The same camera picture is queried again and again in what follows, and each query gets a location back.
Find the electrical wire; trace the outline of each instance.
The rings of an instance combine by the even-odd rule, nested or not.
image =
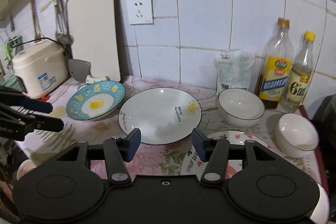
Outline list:
[[[68,51],[68,49],[66,48],[66,46],[62,45],[61,43],[59,43],[58,41],[54,40],[54,39],[51,39],[50,37],[41,37],[41,38],[37,38],[37,39],[33,39],[33,40],[29,40],[29,41],[26,41],[26,42],[22,42],[20,44],[17,44],[15,45],[15,47],[18,47],[18,46],[21,46],[21,45],[24,45],[24,44],[28,44],[30,42],[34,42],[34,41],[37,41],[37,40],[42,40],[42,39],[48,39],[50,41],[53,41],[55,42],[56,44],[60,45],[65,51],[66,53],[69,55],[69,57],[71,57],[71,54],[70,52]]]

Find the kitchen counter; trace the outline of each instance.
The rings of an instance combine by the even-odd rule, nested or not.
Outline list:
[[[138,77],[129,76],[123,82],[126,88],[124,100],[150,88],[169,87],[184,90],[193,95],[202,108],[202,120],[198,126],[206,135],[219,131],[242,131],[246,136],[253,135],[263,140],[269,148],[288,160],[298,168],[313,177],[318,183],[326,187],[323,162],[319,150],[304,158],[293,158],[286,156],[277,148],[275,137],[275,126],[283,111],[278,108],[266,110],[265,115],[260,119],[259,124],[250,128],[236,128],[222,122],[219,113],[215,91],[210,89],[196,88],[176,83],[160,81],[148,81]],[[64,129],[60,133],[35,130],[26,136],[23,142],[17,142],[24,153],[36,164],[40,164],[56,153],[65,149],[78,140],[86,140],[89,144],[101,144],[112,136],[125,136],[118,124],[118,112],[120,107],[109,116],[99,121],[75,121],[67,116],[66,104],[70,97],[84,85],[73,79],[67,80],[50,94],[48,102],[54,109],[50,116],[61,118],[64,122]],[[132,178],[135,175],[180,175],[184,174],[182,166],[184,157],[190,153],[192,146],[190,136],[168,145],[147,145],[140,144],[134,159],[125,163]],[[91,161],[91,170],[107,178],[104,161]]]

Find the white ceramic plate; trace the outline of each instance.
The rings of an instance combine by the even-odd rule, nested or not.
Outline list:
[[[226,138],[231,144],[241,144],[243,145],[246,140],[255,140],[263,146],[269,148],[271,151],[274,150],[264,141],[259,138],[240,131],[221,131],[208,135],[207,137],[221,137]],[[197,178],[200,180],[207,162],[202,162],[195,150],[191,147],[191,152],[187,153],[185,156],[182,166],[181,166],[181,175],[197,175]],[[226,178],[231,178],[235,173],[242,170],[242,161],[241,160],[229,160],[226,168]]]
[[[129,134],[134,128],[141,130],[141,142],[168,144],[191,134],[198,126],[202,110],[189,93],[156,88],[132,96],[121,107],[119,125]]]

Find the vinegar bottle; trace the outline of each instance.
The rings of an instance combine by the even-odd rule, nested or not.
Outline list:
[[[313,42],[315,34],[306,31],[303,45],[293,61],[288,77],[288,84],[281,98],[281,106],[287,112],[295,112],[305,99],[308,82],[313,72]]]

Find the white bowl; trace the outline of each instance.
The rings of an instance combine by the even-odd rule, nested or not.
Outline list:
[[[295,113],[280,117],[276,126],[276,137],[280,150],[292,157],[304,157],[319,144],[315,127],[308,119]]]
[[[224,121],[234,127],[248,128],[265,113],[263,101],[248,90],[231,88],[218,96],[218,108]]]
[[[201,121],[202,110],[189,93],[172,88],[142,91],[125,102],[119,112],[119,125],[129,134],[141,130],[141,142],[168,144],[191,134]]]

